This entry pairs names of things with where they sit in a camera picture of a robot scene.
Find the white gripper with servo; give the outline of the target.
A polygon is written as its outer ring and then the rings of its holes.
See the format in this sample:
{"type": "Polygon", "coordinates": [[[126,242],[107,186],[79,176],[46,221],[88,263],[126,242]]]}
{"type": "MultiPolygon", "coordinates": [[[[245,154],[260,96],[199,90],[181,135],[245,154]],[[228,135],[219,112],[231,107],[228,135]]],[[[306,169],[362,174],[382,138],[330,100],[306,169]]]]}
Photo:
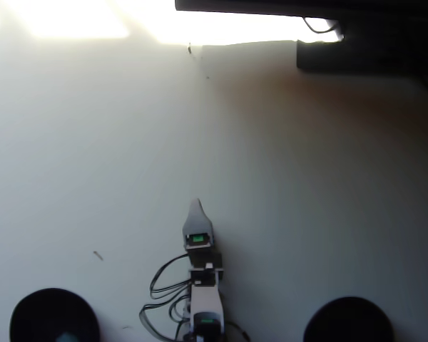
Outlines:
{"type": "Polygon", "coordinates": [[[215,245],[213,224],[198,198],[190,203],[188,216],[183,225],[183,241],[194,268],[223,268],[222,254],[215,245]]]}

